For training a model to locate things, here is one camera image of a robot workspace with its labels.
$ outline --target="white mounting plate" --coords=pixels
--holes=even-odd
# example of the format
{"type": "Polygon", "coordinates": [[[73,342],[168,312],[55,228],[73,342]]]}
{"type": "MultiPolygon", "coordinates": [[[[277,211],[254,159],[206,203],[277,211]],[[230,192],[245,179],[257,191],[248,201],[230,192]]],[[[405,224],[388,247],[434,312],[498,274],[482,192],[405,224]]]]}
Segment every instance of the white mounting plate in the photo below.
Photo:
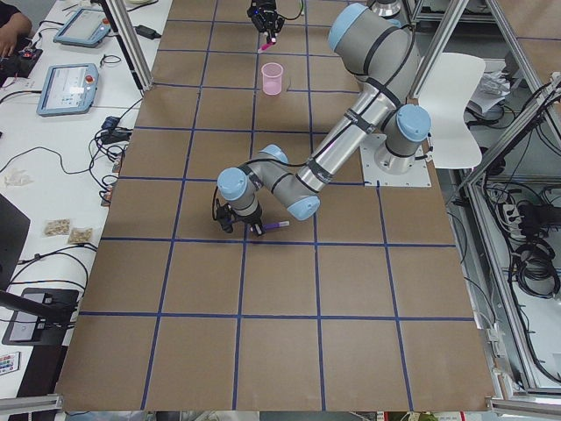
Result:
{"type": "MultiPolygon", "coordinates": [[[[391,175],[381,170],[374,162],[374,152],[381,143],[386,140],[384,134],[373,134],[368,136],[360,144],[360,160],[362,161],[362,176],[365,186],[376,187],[430,187],[429,170],[425,160],[415,161],[413,167],[402,175],[391,175]]],[[[415,156],[423,156],[423,149],[419,146],[415,156]]]]}

